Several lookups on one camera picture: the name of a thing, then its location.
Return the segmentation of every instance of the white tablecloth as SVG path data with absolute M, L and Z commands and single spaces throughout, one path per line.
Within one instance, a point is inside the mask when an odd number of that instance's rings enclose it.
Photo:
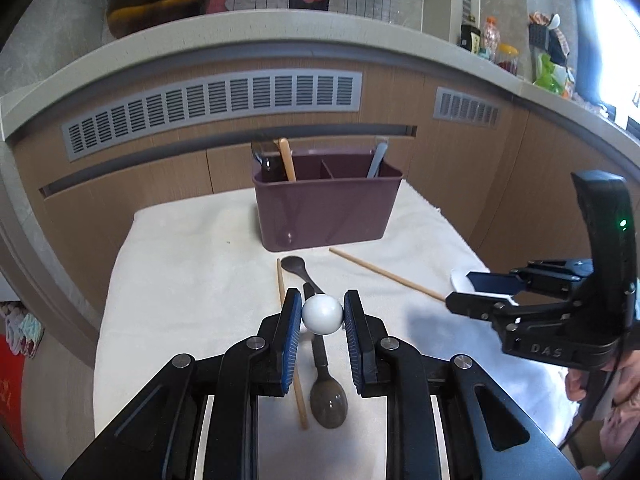
M 453 268 L 486 270 L 455 229 L 403 182 L 382 240 L 342 246 L 442 294 Z M 471 355 L 548 436 L 558 443 L 575 413 L 564 394 L 564 370 L 502 354 L 487 322 L 450 314 L 444 304 L 363 269 L 326 248 L 293 251 L 311 277 L 342 301 L 356 288 L 365 312 L 421 353 L 448 360 Z M 94 374 L 96 434 L 175 354 L 222 354 L 255 334 L 279 311 L 275 261 L 260 243 L 253 189 L 140 210 L 111 275 Z M 286 287 L 302 280 L 285 273 Z M 361 399 L 351 381 L 345 333 L 326 336 L 331 374 L 349 401 L 345 424 L 320 427 L 308 393 L 316 374 L 302 338 L 298 368 L 310 419 L 302 431 L 293 388 L 284 399 L 260 398 L 258 449 L 262 480 L 384 478 L 386 399 Z

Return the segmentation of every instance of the yellow lid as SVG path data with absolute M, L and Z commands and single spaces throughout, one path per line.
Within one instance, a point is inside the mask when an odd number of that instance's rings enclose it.
M 500 45 L 498 45 L 498 50 L 504 54 L 509 54 L 509 56 L 513 56 L 513 57 L 516 57 L 519 54 L 517 48 L 511 45 L 507 45 L 506 43 L 501 43 Z

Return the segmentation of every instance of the red carpet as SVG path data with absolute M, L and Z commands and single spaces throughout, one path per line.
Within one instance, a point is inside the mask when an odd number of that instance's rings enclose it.
M 22 452 L 20 394 L 23 369 L 24 356 L 13 355 L 4 336 L 0 336 L 0 420 Z

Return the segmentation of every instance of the purple plastic container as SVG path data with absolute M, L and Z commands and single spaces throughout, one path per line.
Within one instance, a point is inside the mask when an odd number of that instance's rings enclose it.
M 402 172 L 384 160 L 366 178 L 372 153 L 293 156 L 296 182 L 262 182 L 254 161 L 262 244 L 290 251 L 377 240 L 385 233 Z

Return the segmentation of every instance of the white ball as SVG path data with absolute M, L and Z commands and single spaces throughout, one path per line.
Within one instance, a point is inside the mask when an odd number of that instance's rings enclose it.
M 344 313 L 338 300 L 326 294 L 316 294 L 302 306 L 302 321 L 314 334 L 329 335 L 342 325 Z

